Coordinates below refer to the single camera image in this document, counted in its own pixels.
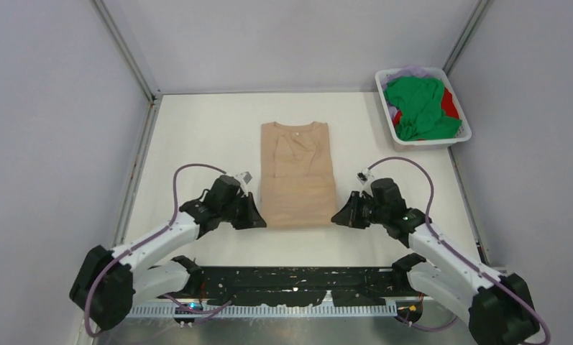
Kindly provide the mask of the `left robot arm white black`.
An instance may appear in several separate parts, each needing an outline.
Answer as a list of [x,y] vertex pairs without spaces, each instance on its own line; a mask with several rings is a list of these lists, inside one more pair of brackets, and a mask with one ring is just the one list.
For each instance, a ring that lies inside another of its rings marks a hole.
[[69,292],[88,325],[102,331],[119,325],[130,310],[147,300],[179,292],[192,298],[201,291],[200,269],[185,257],[158,261],[193,243],[222,223],[236,230],[265,228],[254,196],[247,190],[249,172],[220,175],[205,196],[178,206],[168,224],[112,249],[91,249]]

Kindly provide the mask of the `red t shirt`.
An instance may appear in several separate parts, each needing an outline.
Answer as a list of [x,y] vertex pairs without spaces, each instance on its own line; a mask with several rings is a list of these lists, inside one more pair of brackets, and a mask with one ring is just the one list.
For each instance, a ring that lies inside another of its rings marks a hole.
[[[444,95],[441,100],[441,109],[446,113],[448,117],[461,119],[460,114],[455,106],[453,95],[448,88],[444,89]],[[390,104],[388,104],[388,111],[392,119],[393,126],[396,127],[400,122],[402,112]]]

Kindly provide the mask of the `beige t shirt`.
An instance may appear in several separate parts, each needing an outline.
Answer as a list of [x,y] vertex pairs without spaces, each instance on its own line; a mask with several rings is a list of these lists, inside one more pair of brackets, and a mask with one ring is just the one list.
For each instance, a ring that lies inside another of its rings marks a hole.
[[270,122],[260,138],[260,211],[267,226],[328,226],[338,206],[329,125]]

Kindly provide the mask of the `green t shirt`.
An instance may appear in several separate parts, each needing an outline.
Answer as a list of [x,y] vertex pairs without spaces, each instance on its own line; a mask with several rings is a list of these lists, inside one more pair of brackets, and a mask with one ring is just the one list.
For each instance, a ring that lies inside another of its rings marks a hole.
[[437,78],[403,76],[390,81],[385,98],[401,112],[395,133],[402,141],[452,139],[462,125],[441,107],[445,86]]

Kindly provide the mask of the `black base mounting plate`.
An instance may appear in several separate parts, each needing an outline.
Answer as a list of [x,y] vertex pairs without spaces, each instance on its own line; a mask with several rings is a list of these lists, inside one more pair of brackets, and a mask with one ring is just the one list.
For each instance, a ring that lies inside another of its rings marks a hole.
[[327,297],[338,306],[371,306],[418,294],[390,267],[205,266],[172,297],[216,306],[304,307]]

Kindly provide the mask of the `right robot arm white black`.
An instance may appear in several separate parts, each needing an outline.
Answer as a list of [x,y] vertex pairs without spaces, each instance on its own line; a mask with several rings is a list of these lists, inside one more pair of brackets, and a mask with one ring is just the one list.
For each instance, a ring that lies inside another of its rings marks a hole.
[[427,295],[464,322],[477,344],[522,344],[540,331],[526,282],[459,253],[417,208],[409,208],[391,178],[354,191],[331,218],[353,229],[372,224],[412,250],[394,262],[392,286],[401,295]]

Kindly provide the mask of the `white plastic basket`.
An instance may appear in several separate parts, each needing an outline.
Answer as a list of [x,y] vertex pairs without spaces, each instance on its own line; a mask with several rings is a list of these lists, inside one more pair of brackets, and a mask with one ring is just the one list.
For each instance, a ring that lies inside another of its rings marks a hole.
[[467,118],[464,114],[460,102],[457,99],[457,95],[455,94],[454,89],[446,73],[441,68],[422,67],[422,69],[424,69],[432,77],[438,78],[444,83],[446,89],[452,95],[451,99],[453,101],[455,109],[458,112],[459,118],[462,120],[462,125],[458,129],[458,132],[456,133],[455,137],[451,139],[426,140],[426,141],[422,140],[417,142],[405,142],[403,140],[398,139],[395,132],[395,127],[393,125],[392,117],[389,114],[388,102],[386,101],[383,91],[385,90],[385,86],[388,83],[388,79],[394,76],[395,74],[399,73],[403,69],[390,68],[386,70],[379,70],[375,74],[375,84],[377,86],[377,92],[380,94],[379,97],[382,105],[382,110],[384,112],[385,118],[389,122],[387,141],[391,144],[392,148],[396,152],[442,150],[454,144],[466,142],[472,137],[472,130],[470,129]]

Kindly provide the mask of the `lavender t shirt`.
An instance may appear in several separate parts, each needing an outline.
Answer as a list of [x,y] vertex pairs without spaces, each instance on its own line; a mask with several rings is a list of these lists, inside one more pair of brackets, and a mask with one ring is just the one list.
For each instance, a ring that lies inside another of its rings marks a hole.
[[425,68],[422,68],[417,65],[407,65],[404,68],[401,68],[398,72],[393,73],[387,77],[385,86],[383,86],[382,89],[383,89],[383,95],[388,105],[388,111],[391,119],[396,118],[398,108],[392,105],[391,102],[388,100],[386,90],[388,89],[388,84],[391,81],[402,77],[432,78],[433,76]]

